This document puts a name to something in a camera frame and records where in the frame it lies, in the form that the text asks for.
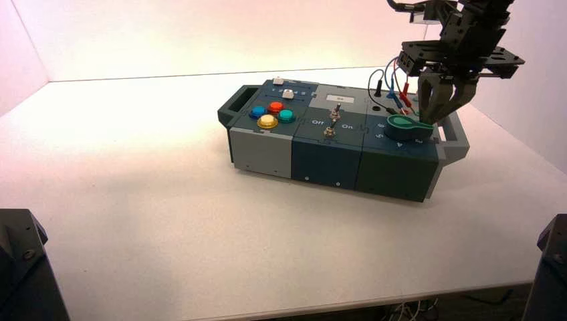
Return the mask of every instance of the teal button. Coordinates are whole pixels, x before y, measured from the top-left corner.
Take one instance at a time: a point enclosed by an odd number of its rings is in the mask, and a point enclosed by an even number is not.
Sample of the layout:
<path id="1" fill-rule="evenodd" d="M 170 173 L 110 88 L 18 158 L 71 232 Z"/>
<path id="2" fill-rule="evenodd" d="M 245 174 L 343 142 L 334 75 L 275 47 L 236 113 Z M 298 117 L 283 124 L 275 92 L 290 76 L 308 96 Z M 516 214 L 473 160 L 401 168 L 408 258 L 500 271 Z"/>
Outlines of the teal button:
<path id="1" fill-rule="evenodd" d="M 277 118 L 280 122 L 293 122 L 296 119 L 294 112 L 289 109 L 284 109 L 279 112 Z"/>

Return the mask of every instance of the blue wire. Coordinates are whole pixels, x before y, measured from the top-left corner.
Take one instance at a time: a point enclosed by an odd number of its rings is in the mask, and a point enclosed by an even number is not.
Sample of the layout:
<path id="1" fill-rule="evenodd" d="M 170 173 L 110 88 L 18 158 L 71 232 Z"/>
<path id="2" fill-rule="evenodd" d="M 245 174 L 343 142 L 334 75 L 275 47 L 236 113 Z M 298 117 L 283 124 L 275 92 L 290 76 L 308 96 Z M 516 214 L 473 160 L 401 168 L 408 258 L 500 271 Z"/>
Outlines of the blue wire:
<path id="1" fill-rule="evenodd" d="M 386 65 L 386 69 L 384 69 L 384 82 L 386 83 L 386 87 L 388 87 L 389 90 L 392 90 L 392 87 L 394 85 L 394 82 L 392 82 L 392 85 L 388 85 L 388 77 L 386 76 L 386 73 L 388 72 L 388 68 L 390 68 L 390 65 L 394 62 L 394 60 L 398 59 L 398 56 L 393 57 L 392 60 L 390 60 L 390 62 Z"/>

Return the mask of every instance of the white backdrop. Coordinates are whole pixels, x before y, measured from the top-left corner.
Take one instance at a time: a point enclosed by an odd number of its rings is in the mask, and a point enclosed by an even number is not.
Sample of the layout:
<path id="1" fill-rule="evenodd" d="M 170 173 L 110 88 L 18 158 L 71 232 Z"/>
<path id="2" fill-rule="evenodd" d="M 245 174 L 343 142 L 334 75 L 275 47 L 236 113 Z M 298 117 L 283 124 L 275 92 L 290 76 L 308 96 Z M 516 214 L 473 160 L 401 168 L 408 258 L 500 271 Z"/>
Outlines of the white backdrop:
<path id="1" fill-rule="evenodd" d="M 567 173 L 565 0 L 518 0 L 501 46 L 526 60 L 510 80 L 481 79 L 472 104 Z M 430 27 L 427 37 L 439 36 Z"/>
<path id="2" fill-rule="evenodd" d="M 10 0 L 0 0 L 0 116 L 47 83 Z"/>
<path id="3" fill-rule="evenodd" d="M 422 39 L 383 0 L 14 0 L 50 80 L 380 66 Z"/>

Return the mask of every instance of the carrying handle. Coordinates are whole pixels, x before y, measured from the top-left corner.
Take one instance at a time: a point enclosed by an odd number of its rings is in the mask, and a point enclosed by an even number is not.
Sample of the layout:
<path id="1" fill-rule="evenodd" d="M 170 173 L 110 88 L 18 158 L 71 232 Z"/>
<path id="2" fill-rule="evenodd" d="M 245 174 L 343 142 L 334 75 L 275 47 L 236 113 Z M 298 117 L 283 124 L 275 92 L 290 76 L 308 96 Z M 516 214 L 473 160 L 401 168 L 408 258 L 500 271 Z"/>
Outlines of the carrying handle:
<path id="1" fill-rule="evenodd" d="M 232 120 L 239 115 L 240 110 L 260 89 L 260 86 L 244 85 L 227 100 L 226 103 L 217 111 L 219 122 L 226 128 L 230 129 Z"/>

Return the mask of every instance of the green knob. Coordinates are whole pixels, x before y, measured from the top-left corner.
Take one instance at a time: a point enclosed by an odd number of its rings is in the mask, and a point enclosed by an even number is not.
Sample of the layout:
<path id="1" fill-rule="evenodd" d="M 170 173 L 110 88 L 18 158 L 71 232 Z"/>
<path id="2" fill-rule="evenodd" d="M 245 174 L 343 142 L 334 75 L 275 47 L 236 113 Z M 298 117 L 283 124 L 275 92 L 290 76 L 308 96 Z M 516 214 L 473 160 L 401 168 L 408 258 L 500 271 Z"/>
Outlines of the green knob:
<path id="1" fill-rule="evenodd" d="M 427 139 L 433 133 L 433 125 L 397 114 L 388 117 L 384 133 L 393 140 Z"/>

